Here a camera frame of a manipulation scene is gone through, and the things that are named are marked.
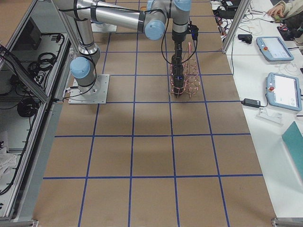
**black round object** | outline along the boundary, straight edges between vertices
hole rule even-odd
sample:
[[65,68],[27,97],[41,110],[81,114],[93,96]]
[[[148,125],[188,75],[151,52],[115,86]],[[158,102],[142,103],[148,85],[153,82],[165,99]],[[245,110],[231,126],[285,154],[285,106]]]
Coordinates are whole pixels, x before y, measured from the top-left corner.
[[37,113],[38,107],[33,98],[27,98],[19,102],[17,112],[20,117],[32,117]]

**black connector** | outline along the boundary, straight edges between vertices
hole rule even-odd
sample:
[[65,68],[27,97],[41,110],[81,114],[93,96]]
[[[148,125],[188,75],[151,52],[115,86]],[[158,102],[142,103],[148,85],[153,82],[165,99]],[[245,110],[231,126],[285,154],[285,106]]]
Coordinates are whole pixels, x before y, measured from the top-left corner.
[[243,101],[241,101],[241,103],[243,105],[251,106],[251,107],[255,107],[255,108],[260,108],[261,107],[261,104],[260,104],[259,100],[245,98]]

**floor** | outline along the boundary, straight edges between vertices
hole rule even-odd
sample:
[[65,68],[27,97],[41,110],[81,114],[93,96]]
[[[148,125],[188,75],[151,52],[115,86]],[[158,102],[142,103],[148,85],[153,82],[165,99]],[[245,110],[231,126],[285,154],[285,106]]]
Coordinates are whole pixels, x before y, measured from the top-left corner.
[[[200,29],[201,81],[191,98],[170,94],[161,41],[120,27],[95,34],[97,70],[111,74],[107,104],[64,102],[34,211],[41,227],[271,226],[275,214],[209,2],[193,2],[191,20]],[[163,48],[170,58],[171,33]]]

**white mounting plate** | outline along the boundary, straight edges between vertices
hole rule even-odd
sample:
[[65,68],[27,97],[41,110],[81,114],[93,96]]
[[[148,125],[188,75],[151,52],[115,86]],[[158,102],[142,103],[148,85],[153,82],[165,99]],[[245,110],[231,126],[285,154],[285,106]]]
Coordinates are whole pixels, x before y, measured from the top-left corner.
[[93,30],[93,33],[109,33],[109,32],[116,32],[117,31],[117,25],[110,25],[106,24],[104,27],[98,27],[96,24],[91,24],[91,29]]
[[[106,104],[107,90],[109,84],[109,74],[97,75],[97,81],[100,83],[100,89],[93,95],[83,96],[78,89],[71,90],[71,96],[77,96],[69,98],[69,104],[86,105],[86,104]],[[78,86],[76,80],[74,80],[73,86]]]

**robotic arm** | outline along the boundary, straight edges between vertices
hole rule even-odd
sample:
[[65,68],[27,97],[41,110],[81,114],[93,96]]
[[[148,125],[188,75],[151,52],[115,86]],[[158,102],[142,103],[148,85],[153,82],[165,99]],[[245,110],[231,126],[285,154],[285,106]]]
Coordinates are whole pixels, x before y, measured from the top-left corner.
[[[74,18],[79,37],[79,52],[83,56],[91,56],[95,64],[100,57],[100,51],[94,42],[90,20],[134,29],[144,32],[151,40],[158,40],[165,33],[166,20],[172,18],[172,39],[175,43],[175,54],[171,59],[172,73],[175,86],[183,87],[182,42],[190,30],[188,20],[191,0],[149,0],[147,11],[127,9],[102,0],[53,0],[53,2],[59,11]],[[95,78],[90,75],[93,73],[78,75],[79,61],[74,63],[76,70],[71,71],[79,86],[83,88],[82,91],[85,91],[84,88],[91,85]]]

